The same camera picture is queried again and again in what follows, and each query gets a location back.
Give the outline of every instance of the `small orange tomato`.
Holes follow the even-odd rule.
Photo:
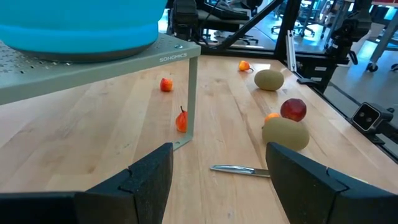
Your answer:
[[[247,71],[247,70],[252,70],[253,71],[253,68],[250,67],[249,62],[244,61],[244,60],[239,62],[238,68],[239,68],[239,71],[241,71],[241,72]]]
[[[278,113],[270,113],[269,115],[266,116],[266,118],[264,119],[264,123],[266,123],[267,121],[269,121],[271,118],[278,118],[279,114]]]
[[[188,113],[186,111],[184,111],[181,106],[181,113],[175,119],[175,125],[177,127],[177,131],[180,131],[183,133],[187,132],[187,114]]]
[[[173,80],[168,78],[162,78],[160,81],[160,90],[162,91],[172,91],[173,89]]]

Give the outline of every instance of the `apple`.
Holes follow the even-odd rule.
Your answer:
[[[301,121],[307,114],[307,106],[300,99],[291,98],[286,100],[280,107],[280,115],[293,121]]]
[[[173,89],[173,80],[168,78],[162,78],[160,81],[160,90],[162,91],[172,91]]]

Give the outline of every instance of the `wooden table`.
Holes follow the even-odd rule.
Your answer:
[[[241,58],[200,57],[195,135],[174,154],[164,223],[288,223],[269,179],[209,170],[214,164],[266,167],[261,126],[288,98],[307,104],[311,140],[302,154],[398,193],[398,166],[330,105],[275,60],[247,59],[258,71],[280,70],[277,92],[257,89]],[[186,105],[188,62],[96,82],[0,106],[0,190],[86,190],[177,139]],[[174,91],[159,91],[162,77]]]

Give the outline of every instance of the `knife blade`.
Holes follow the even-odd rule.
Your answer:
[[[229,172],[234,174],[253,175],[256,177],[268,177],[270,178],[269,171],[266,169],[256,169],[245,166],[234,166],[234,165],[214,165],[210,167],[211,170]]]

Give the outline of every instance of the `metal shelf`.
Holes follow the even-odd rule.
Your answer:
[[[200,46],[165,34],[138,55],[86,64],[41,61],[0,42],[0,105],[199,55]]]

